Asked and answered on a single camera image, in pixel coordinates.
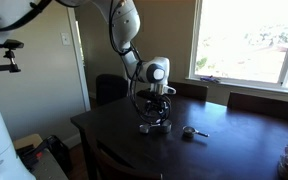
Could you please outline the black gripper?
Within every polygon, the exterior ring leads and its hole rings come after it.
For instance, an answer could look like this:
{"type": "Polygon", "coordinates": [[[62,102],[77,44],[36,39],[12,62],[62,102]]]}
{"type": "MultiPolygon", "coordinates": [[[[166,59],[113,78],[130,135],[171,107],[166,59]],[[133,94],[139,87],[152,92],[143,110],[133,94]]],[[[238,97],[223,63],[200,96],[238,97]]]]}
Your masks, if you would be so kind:
{"type": "Polygon", "coordinates": [[[147,97],[144,105],[144,116],[162,123],[168,119],[171,111],[171,100],[165,95],[147,97]]]}

